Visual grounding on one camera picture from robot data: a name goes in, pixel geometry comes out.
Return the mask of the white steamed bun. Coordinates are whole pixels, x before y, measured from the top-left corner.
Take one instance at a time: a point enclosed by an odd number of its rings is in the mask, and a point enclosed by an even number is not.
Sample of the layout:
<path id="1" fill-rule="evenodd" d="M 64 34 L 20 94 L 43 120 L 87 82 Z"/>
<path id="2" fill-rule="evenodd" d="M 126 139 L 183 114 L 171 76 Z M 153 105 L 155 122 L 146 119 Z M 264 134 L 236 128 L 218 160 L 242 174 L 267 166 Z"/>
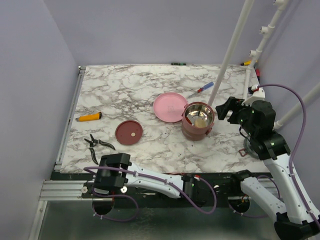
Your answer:
<path id="1" fill-rule="evenodd" d="M 197 128 L 205 128 L 207 126 L 206 121 L 203 120 L 202 118 L 197 118 L 194 121 L 194 126 Z"/>

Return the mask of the dark pink round lid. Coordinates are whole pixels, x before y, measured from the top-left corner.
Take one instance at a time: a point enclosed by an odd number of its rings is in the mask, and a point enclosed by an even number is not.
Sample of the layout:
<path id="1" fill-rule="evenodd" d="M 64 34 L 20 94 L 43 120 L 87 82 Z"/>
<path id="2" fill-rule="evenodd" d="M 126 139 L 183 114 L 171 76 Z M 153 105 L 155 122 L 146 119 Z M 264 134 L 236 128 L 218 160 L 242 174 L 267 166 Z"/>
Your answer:
<path id="1" fill-rule="evenodd" d="M 143 136 L 143 128 L 135 120 L 126 120 L 120 123 L 115 130 L 116 140 L 125 146 L 134 145 Z"/>

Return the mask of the pink food plate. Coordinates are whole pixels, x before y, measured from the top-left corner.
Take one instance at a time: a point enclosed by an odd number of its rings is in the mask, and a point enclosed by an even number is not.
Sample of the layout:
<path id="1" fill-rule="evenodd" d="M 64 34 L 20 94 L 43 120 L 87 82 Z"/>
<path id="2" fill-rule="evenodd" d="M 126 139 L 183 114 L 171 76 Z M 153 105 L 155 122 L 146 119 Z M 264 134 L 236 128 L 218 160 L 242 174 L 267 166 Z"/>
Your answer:
<path id="1" fill-rule="evenodd" d="M 182 120 L 185 106 L 188 102 L 178 93 L 167 92 L 160 94 L 153 102 L 154 114 L 166 123 L 176 123 Z"/>

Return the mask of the transparent grey pot lid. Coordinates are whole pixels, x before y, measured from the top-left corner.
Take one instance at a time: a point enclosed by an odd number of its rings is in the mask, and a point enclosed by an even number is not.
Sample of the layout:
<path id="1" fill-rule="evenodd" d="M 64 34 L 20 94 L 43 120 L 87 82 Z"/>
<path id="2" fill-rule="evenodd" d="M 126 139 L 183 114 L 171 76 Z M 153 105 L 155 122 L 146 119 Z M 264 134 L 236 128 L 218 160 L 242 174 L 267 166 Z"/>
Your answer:
<path id="1" fill-rule="evenodd" d="M 252 158 L 259 159 L 258 154 L 253 150 L 249 140 L 247 139 L 243 141 L 243 148 L 241 148 L 238 153 L 241 157 L 251 156 Z"/>

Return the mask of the dark red steel lunch pot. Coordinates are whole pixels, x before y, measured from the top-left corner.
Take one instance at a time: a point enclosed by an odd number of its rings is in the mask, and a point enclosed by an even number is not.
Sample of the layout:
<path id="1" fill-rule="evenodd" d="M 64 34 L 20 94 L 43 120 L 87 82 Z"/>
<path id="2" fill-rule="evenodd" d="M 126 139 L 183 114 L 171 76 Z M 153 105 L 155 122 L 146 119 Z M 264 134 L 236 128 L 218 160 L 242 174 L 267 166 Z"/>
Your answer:
<path id="1" fill-rule="evenodd" d="M 196 133 L 191 133 L 187 131 L 186 129 L 182 129 L 182 134 L 191 141 L 200 141 L 203 140 L 207 135 L 205 133 L 203 134 L 196 134 Z"/>

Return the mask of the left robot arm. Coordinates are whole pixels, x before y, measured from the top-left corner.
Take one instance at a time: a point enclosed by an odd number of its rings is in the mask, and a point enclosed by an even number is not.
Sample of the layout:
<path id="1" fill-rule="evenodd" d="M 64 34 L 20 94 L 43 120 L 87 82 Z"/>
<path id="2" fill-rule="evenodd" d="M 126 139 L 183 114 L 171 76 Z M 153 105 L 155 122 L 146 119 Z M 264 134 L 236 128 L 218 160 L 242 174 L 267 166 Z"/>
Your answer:
<path id="1" fill-rule="evenodd" d="M 132 163 L 127 153 L 103 155 L 97 170 L 93 191 L 97 196 L 106 197 L 111 191 L 123 187 L 152 190 L 172 199 L 183 197 L 184 192 L 198 207 L 207 200 L 201 194 L 198 181 L 192 174 L 170 175 L 145 169 Z"/>

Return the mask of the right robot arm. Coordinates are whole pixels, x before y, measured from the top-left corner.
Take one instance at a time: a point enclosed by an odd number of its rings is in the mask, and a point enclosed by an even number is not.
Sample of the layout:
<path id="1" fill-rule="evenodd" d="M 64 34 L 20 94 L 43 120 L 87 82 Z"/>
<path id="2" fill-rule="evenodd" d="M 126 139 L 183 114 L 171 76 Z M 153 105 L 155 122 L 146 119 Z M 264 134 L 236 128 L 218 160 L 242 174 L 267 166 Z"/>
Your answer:
<path id="1" fill-rule="evenodd" d="M 276 112 L 270 102 L 256 100 L 245 105 L 243 99 L 229 97 L 215 108 L 219 120 L 239 125 L 248 135 L 253 151 L 271 173 L 282 199 L 263 187 L 247 170 L 234 174 L 229 189 L 236 195 L 251 197 L 272 220 L 281 240 L 306 240 L 320 233 L 320 212 L 312 203 L 291 161 L 293 154 L 274 127 Z"/>

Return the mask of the pink steel lunch pot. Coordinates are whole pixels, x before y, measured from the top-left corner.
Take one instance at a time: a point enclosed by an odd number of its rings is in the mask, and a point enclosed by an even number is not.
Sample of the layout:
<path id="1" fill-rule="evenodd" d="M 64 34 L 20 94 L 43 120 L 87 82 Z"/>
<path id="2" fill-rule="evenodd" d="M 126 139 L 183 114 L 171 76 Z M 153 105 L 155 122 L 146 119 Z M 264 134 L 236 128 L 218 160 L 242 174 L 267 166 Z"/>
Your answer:
<path id="1" fill-rule="evenodd" d="M 184 106 L 182 133 L 188 138 L 204 138 L 211 131 L 215 121 L 214 110 L 204 102 L 192 102 Z"/>

